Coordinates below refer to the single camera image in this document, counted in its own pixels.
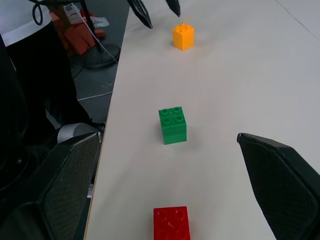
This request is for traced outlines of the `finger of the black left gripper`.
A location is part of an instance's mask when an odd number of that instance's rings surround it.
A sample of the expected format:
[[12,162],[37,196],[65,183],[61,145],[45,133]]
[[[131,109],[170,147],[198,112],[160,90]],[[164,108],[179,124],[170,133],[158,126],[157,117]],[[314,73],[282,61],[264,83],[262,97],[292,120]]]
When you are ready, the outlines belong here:
[[127,0],[134,14],[149,29],[153,29],[149,13],[142,0]]
[[165,0],[168,7],[175,13],[178,17],[181,16],[181,7],[179,0]]

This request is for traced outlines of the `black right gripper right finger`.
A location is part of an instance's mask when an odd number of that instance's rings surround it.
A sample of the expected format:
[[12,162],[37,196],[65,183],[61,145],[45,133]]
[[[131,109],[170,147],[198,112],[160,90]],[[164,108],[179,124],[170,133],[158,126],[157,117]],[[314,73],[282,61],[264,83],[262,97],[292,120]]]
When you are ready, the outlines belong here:
[[239,133],[255,199],[276,240],[320,240],[320,174],[292,147]]

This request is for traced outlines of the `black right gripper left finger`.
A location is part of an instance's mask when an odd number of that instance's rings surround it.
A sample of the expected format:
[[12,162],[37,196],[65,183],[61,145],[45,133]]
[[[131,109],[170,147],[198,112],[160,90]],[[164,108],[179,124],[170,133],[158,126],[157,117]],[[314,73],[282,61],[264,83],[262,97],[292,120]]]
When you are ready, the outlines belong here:
[[0,240],[73,240],[100,145],[96,132],[57,144],[0,203]]

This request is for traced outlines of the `orange toy brick cube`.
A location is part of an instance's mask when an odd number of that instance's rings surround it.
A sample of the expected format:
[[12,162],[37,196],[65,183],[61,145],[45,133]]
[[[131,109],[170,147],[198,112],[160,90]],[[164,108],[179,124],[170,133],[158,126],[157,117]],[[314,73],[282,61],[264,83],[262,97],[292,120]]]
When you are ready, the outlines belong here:
[[194,34],[195,29],[191,25],[184,22],[177,25],[172,33],[173,45],[181,51],[187,50],[194,45]]

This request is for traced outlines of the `clear plastic bag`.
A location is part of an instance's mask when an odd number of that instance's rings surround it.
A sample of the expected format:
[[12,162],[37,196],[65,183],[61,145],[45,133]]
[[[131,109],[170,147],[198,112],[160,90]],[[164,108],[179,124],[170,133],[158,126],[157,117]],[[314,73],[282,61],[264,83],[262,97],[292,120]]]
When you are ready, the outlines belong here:
[[110,25],[105,17],[90,16],[90,19],[95,28],[104,28]]

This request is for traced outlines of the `black stand with round base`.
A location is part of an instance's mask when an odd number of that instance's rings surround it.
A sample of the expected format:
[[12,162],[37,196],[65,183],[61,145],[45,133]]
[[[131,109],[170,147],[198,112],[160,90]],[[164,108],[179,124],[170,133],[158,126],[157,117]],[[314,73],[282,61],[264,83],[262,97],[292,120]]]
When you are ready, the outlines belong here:
[[101,42],[97,38],[85,0],[81,0],[80,5],[86,18],[86,20],[82,18],[82,21],[88,28],[90,36],[93,37],[95,43],[95,46],[84,54],[82,58],[83,67],[88,70],[99,70],[118,64],[121,48],[113,43]]

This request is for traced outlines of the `orange-red cardboard box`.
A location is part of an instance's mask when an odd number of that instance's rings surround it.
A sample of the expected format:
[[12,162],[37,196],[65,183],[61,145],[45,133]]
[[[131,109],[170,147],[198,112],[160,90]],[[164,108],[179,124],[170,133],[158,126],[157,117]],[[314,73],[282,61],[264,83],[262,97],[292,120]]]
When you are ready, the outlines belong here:
[[62,45],[70,58],[82,56],[96,46],[94,37],[86,26],[87,20],[70,21],[63,6],[50,6],[50,16]]

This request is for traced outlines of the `silver and black robot body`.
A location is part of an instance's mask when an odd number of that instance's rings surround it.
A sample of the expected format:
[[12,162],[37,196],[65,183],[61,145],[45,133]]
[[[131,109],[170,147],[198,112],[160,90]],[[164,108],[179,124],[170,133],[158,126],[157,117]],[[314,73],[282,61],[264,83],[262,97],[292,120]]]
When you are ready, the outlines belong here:
[[17,72],[26,100],[29,123],[24,141],[38,143],[55,131],[46,113],[62,126],[88,124],[103,131],[77,100],[67,52],[52,22],[50,10],[41,6],[32,15],[29,0],[1,0],[0,34]]

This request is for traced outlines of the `red toy brick cube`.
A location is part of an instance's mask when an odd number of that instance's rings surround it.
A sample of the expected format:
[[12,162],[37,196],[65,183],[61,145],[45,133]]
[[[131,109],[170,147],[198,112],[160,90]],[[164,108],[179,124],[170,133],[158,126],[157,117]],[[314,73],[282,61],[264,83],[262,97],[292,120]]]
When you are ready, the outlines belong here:
[[187,206],[154,208],[153,240],[191,240]]

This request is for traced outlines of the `green toy brick cube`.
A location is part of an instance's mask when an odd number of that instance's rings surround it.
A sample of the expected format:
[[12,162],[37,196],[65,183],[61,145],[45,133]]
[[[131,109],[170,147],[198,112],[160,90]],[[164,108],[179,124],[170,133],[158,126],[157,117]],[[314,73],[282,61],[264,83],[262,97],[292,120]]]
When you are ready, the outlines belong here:
[[160,109],[158,114],[165,145],[187,141],[187,122],[181,106]]

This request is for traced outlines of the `silver duct tape roll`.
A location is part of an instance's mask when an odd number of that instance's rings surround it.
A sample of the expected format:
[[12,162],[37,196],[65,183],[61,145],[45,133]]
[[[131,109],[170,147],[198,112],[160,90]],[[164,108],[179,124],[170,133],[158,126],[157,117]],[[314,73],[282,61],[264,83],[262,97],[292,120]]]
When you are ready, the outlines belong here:
[[100,131],[91,125],[86,123],[73,123],[67,124],[60,128],[57,134],[57,143],[60,144],[71,138],[82,136],[85,134],[98,133],[101,136]]

